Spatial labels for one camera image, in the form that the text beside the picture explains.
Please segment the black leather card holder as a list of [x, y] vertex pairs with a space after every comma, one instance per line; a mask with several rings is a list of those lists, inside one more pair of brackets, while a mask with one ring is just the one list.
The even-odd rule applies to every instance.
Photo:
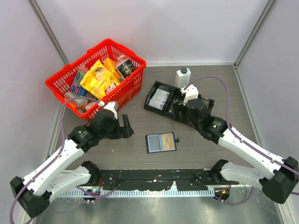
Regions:
[[[173, 138], [175, 142], [175, 150], [177, 150], [176, 144], [179, 143], [179, 137], [175, 138], [174, 133]], [[145, 142], [146, 142], [146, 150], [148, 154], [152, 153], [160, 153], [160, 152], [171, 152], [171, 151], [164, 151], [162, 149], [162, 140], [161, 140], [162, 133], [159, 134], [149, 134], [145, 136]]]

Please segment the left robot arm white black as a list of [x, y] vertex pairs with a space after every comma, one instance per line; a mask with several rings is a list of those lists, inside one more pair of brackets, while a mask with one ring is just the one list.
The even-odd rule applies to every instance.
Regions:
[[128, 116], [123, 114], [122, 120], [123, 126], [120, 126], [116, 112], [102, 109], [90, 123], [75, 127], [63, 145], [36, 170], [10, 181], [14, 197], [30, 218], [42, 214], [62, 193], [99, 182], [100, 169], [91, 161], [83, 162], [69, 174], [61, 175], [61, 172], [103, 139], [130, 138], [134, 131]]

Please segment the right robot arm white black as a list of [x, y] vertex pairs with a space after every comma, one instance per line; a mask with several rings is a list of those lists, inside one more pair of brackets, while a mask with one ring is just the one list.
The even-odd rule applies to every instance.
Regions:
[[206, 140], [227, 148], [252, 165], [239, 167], [225, 162], [211, 172], [216, 184], [227, 181], [244, 183], [259, 188], [272, 201], [284, 204], [299, 183], [299, 163], [292, 157], [282, 158], [250, 141], [226, 120], [212, 116], [207, 105], [200, 99], [191, 99], [186, 104], [173, 103], [175, 118], [179, 113], [190, 121], [196, 131]]

